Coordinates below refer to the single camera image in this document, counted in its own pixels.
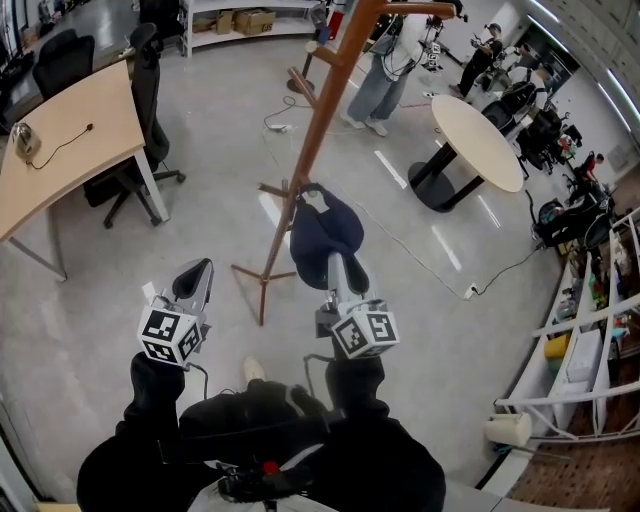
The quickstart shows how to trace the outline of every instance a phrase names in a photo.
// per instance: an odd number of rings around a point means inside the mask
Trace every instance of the wire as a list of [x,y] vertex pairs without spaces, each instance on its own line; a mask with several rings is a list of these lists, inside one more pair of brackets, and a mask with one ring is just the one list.
[[272,132],[280,132],[280,130],[274,128],[273,126],[270,126],[267,123],[267,119],[270,119],[272,117],[278,116],[280,114],[284,114],[286,111],[291,110],[294,107],[296,107],[296,108],[312,108],[312,107],[306,106],[306,105],[298,105],[296,103],[296,99],[293,96],[283,96],[282,97],[282,103],[284,103],[287,106],[285,108],[283,108],[282,110],[278,110],[277,112],[274,112],[273,114],[269,114],[268,116],[265,116],[265,118],[262,120],[262,122],[267,127],[267,129],[272,131]]
[[358,206],[358,208],[360,208],[366,215],[367,217],[369,217],[373,222],[375,222],[378,227],[384,231],[389,237],[391,237],[392,240],[394,240],[398,245],[400,245],[400,247],[402,247],[407,254],[409,254],[409,256],[411,256],[417,263],[418,265],[420,265],[422,268],[428,270],[429,272],[431,272],[431,274],[433,274],[433,276],[440,281],[440,283],[447,289],[449,290],[453,295],[455,295],[456,297],[458,297],[460,300],[463,300],[465,302],[470,301],[470,298],[466,298],[463,297],[461,295],[459,295],[453,288],[451,288],[451,286],[449,286],[447,283],[445,283],[438,274],[436,274],[436,272],[429,267],[429,265],[427,265],[426,263],[424,263],[420,258],[418,258],[418,256],[416,256],[411,249],[409,249],[409,247],[407,247],[407,245],[400,240],[399,238],[397,238],[396,236],[394,236],[387,228],[385,228],[373,215],[371,215],[371,213],[369,212],[369,210],[367,210],[362,204],[360,204],[358,201],[356,201],[353,196],[351,194],[349,194],[349,192],[347,191],[346,188],[344,188],[336,179],[334,179],[330,174],[328,174],[328,177],[331,181],[333,181],[336,185],[338,185],[342,191],[345,193],[345,195],[356,205]]
[[544,244],[539,244],[538,246],[536,246],[536,248],[533,250],[533,252],[531,252],[531,254],[529,254],[529,256],[527,256],[525,259],[523,259],[521,262],[516,263],[515,265],[511,265],[510,267],[507,267],[505,269],[502,269],[500,272],[498,272],[494,278],[489,281],[489,284],[487,286],[484,287],[484,290],[482,291],[478,291],[478,289],[474,286],[473,287],[473,291],[476,292],[476,295],[480,296],[480,295],[484,295],[484,293],[489,289],[489,286],[491,286],[494,281],[496,279],[498,279],[502,274],[504,274],[507,270],[511,270],[512,268],[516,268],[519,265],[522,265],[523,263],[526,263],[529,258],[531,258],[531,256],[533,256],[536,252],[538,252],[540,249],[542,249],[544,247]]
[[327,356],[320,356],[318,354],[309,354],[307,356],[304,356],[302,358],[302,360],[304,361],[304,373],[307,376],[307,385],[309,386],[309,394],[315,398],[316,394],[315,391],[313,390],[313,384],[311,383],[311,373],[309,371],[309,360],[311,359],[316,359],[318,361],[323,361],[325,363],[330,363],[332,361],[334,361],[333,357],[327,357]]
[[185,366],[184,371],[188,372],[191,370],[191,368],[197,368],[198,370],[200,370],[202,373],[204,373],[204,399],[207,399],[207,388],[209,387],[209,374],[207,373],[207,370],[205,370],[202,366],[197,365],[195,363],[187,363],[187,366]]
[[41,170],[41,169],[44,169],[44,168],[47,166],[47,164],[48,164],[49,162],[51,162],[51,159],[55,156],[55,154],[58,152],[58,150],[59,150],[60,148],[63,148],[63,147],[65,147],[65,146],[68,146],[68,145],[69,145],[69,144],[71,144],[72,142],[75,142],[75,141],[76,141],[76,140],[78,140],[80,137],[82,137],[85,133],[90,132],[91,130],[93,130],[93,124],[88,124],[88,125],[87,125],[87,127],[84,129],[84,131],[83,131],[82,133],[80,133],[80,134],[76,135],[76,136],[75,136],[73,139],[71,139],[70,141],[65,142],[64,144],[60,144],[60,145],[59,145],[59,146],[58,146],[58,147],[53,151],[53,153],[51,153],[51,156],[49,157],[49,159],[48,159],[44,164],[42,164],[40,167],[38,167],[37,165],[33,165],[33,162],[27,162],[27,165],[30,165],[31,167],[33,167],[34,169],[36,169],[36,170],[38,170],[38,171],[39,171],[39,170]]

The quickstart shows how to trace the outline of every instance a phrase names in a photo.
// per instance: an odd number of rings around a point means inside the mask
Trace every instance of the wooden coat rack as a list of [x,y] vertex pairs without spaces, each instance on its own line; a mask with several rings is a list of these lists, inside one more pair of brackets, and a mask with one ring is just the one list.
[[440,17],[443,20],[451,19],[455,15],[454,6],[448,3],[416,3],[416,2],[397,2],[389,3],[387,0],[360,0],[353,13],[351,22],[340,44],[337,52],[333,52],[325,46],[321,46],[315,41],[310,41],[305,45],[307,52],[314,57],[326,62],[331,66],[329,75],[324,83],[320,98],[316,99],[314,92],[308,86],[307,81],[302,77],[300,72],[294,67],[290,68],[289,75],[294,80],[309,105],[314,109],[309,129],[304,139],[304,145],[300,151],[300,157],[296,164],[295,171],[288,187],[277,188],[261,183],[258,187],[263,192],[284,198],[284,208],[280,216],[280,222],[276,229],[276,233],[271,243],[269,257],[265,264],[262,274],[253,272],[239,265],[231,265],[233,270],[242,272],[251,276],[258,281],[262,287],[260,295],[260,314],[258,323],[264,325],[264,313],[267,299],[267,286],[271,281],[282,279],[285,277],[295,276],[295,272],[287,272],[285,274],[271,274],[273,265],[276,262],[278,252],[282,245],[282,241],[290,228],[290,221],[293,216],[293,208],[298,189],[301,185],[308,183],[311,167],[316,159],[322,140],[333,114],[338,107],[342,93],[344,92],[347,82],[351,77],[353,68],[356,66],[360,53],[364,48],[369,35],[378,21],[381,14],[431,14]]

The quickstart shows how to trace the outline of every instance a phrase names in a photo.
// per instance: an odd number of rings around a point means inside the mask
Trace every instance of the gray floor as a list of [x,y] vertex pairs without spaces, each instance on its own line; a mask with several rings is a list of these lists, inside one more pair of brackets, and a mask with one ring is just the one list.
[[[191,60],[165,53],[158,115],[172,142],[167,163],[188,175],[183,185],[162,185],[172,215],[168,223],[151,227],[140,205],[130,201],[105,231],[108,205],[89,208],[78,189],[54,207],[66,283],[52,282],[0,248],[0,390],[31,466],[56,498],[73,500],[83,458],[113,433],[131,399],[128,365],[139,350],[140,287],[185,261],[207,256],[216,267],[208,308],[213,329],[196,357],[211,375],[210,395],[242,387],[240,368],[248,355],[263,362],[270,378],[304,383],[302,356],[330,352],[326,341],[314,339],[322,293],[298,279],[273,284],[267,325],[259,328],[249,308],[259,300],[256,283],[229,269],[238,263],[260,271],[271,243],[274,227],[255,186],[290,176],[311,112],[297,108],[271,120],[296,126],[291,136],[265,134],[262,120],[282,108],[286,69],[302,64],[303,43],[230,44],[197,51]],[[444,91],[459,77],[459,67],[445,65],[442,77],[426,77],[428,89]],[[389,120],[386,139],[371,131],[353,133],[336,118],[313,177],[362,219],[362,253],[398,320],[402,344],[384,356],[381,398],[450,476],[475,484],[493,458],[482,423],[527,353],[528,333],[549,306],[559,265],[551,251],[537,253],[483,297],[463,302],[393,240],[402,240],[459,294],[472,282],[484,286],[533,247],[524,192],[484,185],[452,213],[439,214],[410,189],[402,190],[374,155],[381,151],[406,177],[411,163],[438,149],[429,108],[412,106],[426,102],[419,80],[425,73],[411,77],[402,99],[406,108]],[[318,86],[325,74],[326,66],[314,62],[310,76]],[[357,71],[353,82],[363,76]],[[343,107],[354,92],[349,86]],[[458,186],[468,180],[455,162],[447,174]],[[540,205],[562,194],[556,181],[535,171],[527,188]],[[41,224],[34,219],[20,237],[41,244]],[[459,270],[443,243],[455,253]],[[276,271],[292,269],[283,250]],[[318,363],[312,373],[326,399],[322,371]],[[201,376],[188,374],[179,409],[201,394]]]

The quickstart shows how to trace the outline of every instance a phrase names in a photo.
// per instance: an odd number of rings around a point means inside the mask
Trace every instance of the jeans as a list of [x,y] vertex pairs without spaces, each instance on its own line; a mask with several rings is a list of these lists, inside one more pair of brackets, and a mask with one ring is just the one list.
[[467,96],[473,87],[473,82],[481,73],[484,73],[487,70],[487,65],[485,63],[481,63],[478,65],[474,62],[474,59],[471,59],[467,67],[464,68],[464,72],[462,73],[462,79],[458,84],[458,88],[463,96]]
[[368,117],[376,121],[389,119],[400,102],[408,76],[409,73],[403,74],[394,82],[384,72],[382,57],[376,55],[371,70],[351,100],[347,114],[359,122],[364,122]]

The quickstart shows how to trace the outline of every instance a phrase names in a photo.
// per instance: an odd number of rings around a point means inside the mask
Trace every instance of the small device on desk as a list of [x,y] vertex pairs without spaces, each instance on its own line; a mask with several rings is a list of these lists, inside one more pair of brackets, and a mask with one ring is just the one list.
[[11,138],[16,145],[16,154],[25,162],[31,161],[42,145],[40,137],[27,123],[16,124]]

